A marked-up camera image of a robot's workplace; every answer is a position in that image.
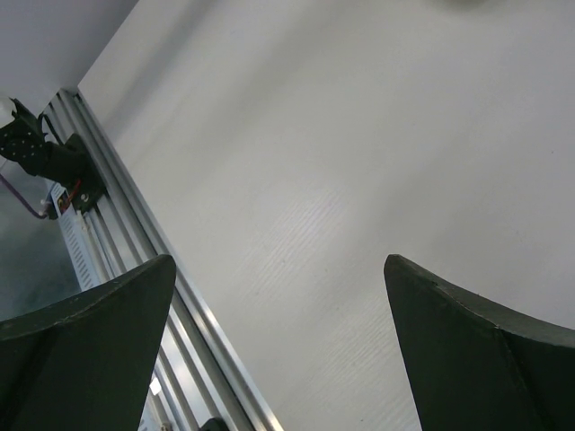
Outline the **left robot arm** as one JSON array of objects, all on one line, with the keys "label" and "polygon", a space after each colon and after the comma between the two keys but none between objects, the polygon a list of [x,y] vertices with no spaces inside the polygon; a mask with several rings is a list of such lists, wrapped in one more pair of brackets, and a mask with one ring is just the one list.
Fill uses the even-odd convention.
[{"label": "left robot arm", "polygon": [[63,141],[44,114],[34,116],[20,101],[1,98],[1,156],[30,176],[52,180],[68,191],[64,207],[91,210],[105,192],[93,158],[77,134]]}]

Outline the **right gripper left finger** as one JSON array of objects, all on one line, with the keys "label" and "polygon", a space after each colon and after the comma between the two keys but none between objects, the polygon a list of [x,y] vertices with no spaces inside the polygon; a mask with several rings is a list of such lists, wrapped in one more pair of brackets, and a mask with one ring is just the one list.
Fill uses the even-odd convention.
[{"label": "right gripper left finger", "polygon": [[160,255],[1,323],[3,430],[136,430],[176,277]]}]

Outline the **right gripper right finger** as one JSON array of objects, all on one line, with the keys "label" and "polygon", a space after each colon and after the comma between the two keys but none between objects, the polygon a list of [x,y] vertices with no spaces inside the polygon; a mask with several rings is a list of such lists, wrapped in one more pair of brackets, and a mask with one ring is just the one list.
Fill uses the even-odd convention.
[{"label": "right gripper right finger", "polygon": [[572,430],[574,332],[453,285],[401,255],[384,265],[424,430]]}]

